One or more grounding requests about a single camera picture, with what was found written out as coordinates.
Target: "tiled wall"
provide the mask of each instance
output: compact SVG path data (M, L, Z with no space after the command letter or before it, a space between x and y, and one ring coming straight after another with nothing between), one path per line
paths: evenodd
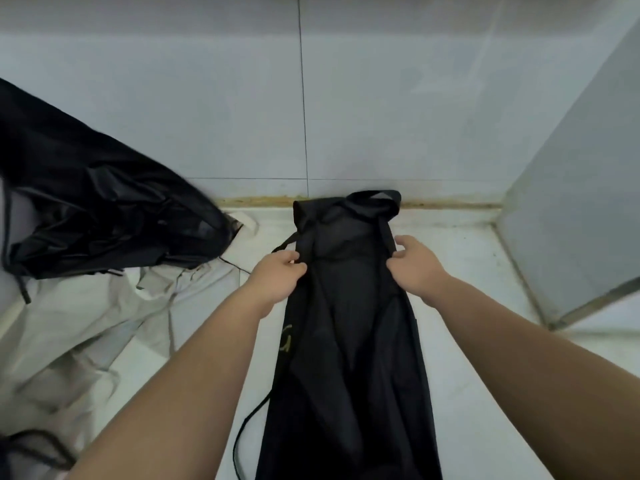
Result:
M0 77L219 197L499 200L640 0L2 0Z

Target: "person's left arm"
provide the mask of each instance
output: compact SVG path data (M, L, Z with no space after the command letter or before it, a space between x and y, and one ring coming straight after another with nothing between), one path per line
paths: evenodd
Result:
M260 319L307 271L264 257L82 455L68 480L210 480L227 444Z

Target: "shiny black fabric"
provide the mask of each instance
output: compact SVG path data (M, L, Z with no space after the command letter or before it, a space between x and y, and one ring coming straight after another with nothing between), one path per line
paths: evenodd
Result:
M27 195L40 220L4 250L14 275L192 268L234 236L220 209L164 165L2 79L0 148L5 200L10 191Z
M287 302L257 480L441 478L415 318L385 264L399 202L295 202L308 272Z

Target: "hand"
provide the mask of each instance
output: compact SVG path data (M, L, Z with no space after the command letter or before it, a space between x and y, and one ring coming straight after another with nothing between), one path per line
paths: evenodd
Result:
M397 235L404 250L387 260L387 267L400 287L431 305L433 298L451 276L427 246L412 235Z
M243 288L250 290L248 296L264 307L264 316L295 290L296 283L307 272L305 263L293 263L299 258L297 251L278 251L267 254L253 268Z

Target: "bare skin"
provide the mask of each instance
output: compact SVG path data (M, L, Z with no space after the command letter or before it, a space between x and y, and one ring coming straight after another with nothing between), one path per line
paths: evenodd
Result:
M411 236L387 262L439 311L509 419L556 479L640 478L640 379L533 325L453 278ZM212 479L220 465L260 319L307 268L269 255L134 396L69 480Z
M394 279L436 308L554 478L640 478L640 379L448 275L414 237L396 242Z

